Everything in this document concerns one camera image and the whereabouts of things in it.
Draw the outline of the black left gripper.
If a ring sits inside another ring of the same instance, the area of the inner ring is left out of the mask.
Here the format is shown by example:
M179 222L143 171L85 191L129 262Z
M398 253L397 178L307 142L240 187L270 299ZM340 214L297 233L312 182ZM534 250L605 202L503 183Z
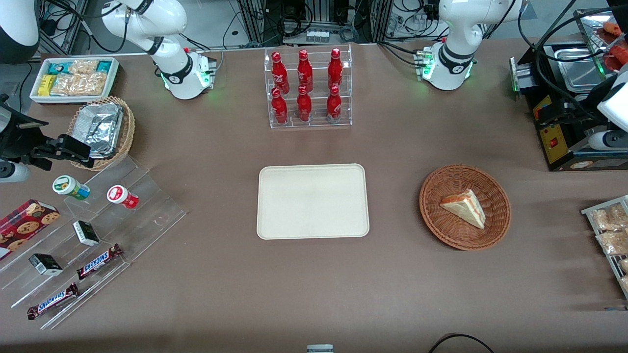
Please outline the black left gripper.
M539 128L548 128L555 125L578 125L593 123L594 126L608 126L608 118L598 110L602 98L586 98L580 101L568 100L564 102L566 111L539 110Z

